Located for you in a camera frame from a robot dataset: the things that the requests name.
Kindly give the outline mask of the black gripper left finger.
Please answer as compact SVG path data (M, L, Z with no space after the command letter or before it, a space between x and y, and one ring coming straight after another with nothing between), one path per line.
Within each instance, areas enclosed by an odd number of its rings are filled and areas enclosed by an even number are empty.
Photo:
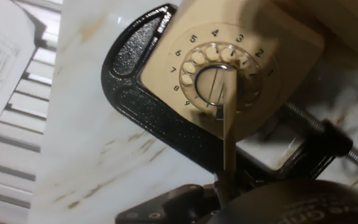
M119 213L116 224L204 224L222 208L226 183L186 184Z

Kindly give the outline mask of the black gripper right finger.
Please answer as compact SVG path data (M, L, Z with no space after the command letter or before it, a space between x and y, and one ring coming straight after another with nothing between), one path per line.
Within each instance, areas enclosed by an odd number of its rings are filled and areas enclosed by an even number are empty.
M259 186L260 184L254 179L239 177L236 179L236 196L246 194Z

